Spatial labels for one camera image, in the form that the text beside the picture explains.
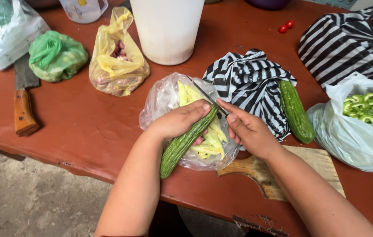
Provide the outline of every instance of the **woman's right hand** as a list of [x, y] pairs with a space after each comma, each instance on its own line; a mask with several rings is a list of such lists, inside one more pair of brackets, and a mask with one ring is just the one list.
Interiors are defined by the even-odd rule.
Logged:
[[251, 154], [261, 159], [269, 159], [286, 151], [261, 118], [220, 98], [217, 102], [231, 112], [227, 116], [229, 137], [244, 146]]

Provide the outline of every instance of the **red cherry tomato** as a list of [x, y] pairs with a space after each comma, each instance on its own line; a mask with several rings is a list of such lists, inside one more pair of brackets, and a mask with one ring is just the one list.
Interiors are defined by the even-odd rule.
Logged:
[[289, 20], [288, 22], [286, 22], [286, 26], [288, 27], [288, 29], [292, 29], [294, 24], [295, 23], [292, 20]]
[[287, 30], [288, 30], [288, 27], [286, 25], [282, 25], [279, 28], [279, 32], [282, 33], [282, 34], [286, 33]]

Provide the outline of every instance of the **cleaver handle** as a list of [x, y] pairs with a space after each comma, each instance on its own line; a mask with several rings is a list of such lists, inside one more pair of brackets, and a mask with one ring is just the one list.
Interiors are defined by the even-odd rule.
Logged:
[[14, 92], [14, 124], [19, 137], [29, 136], [39, 129], [32, 116], [29, 94], [24, 89]]

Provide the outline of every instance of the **purple bowl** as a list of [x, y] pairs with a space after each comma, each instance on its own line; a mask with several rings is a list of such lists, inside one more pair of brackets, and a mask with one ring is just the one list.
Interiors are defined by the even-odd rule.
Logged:
[[280, 10], [284, 8], [291, 0], [245, 0], [257, 8], [268, 10]]

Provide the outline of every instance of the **wooden cutting board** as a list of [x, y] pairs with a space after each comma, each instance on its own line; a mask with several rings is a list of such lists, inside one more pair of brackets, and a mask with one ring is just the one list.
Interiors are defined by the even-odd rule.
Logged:
[[[297, 146], [284, 145], [284, 148], [295, 153], [316, 170], [331, 186], [333, 186], [344, 197], [343, 187], [332, 163], [331, 156], [326, 150], [304, 148]], [[251, 156], [247, 159], [235, 159], [230, 165], [223, 170], [218, 170], [217, 176], [227, 174], [242, 174], [252, 178], [260, 187], [264, 198], [287, 201], [288, 199], [281, 191], [267, 164], [261, 159]]]

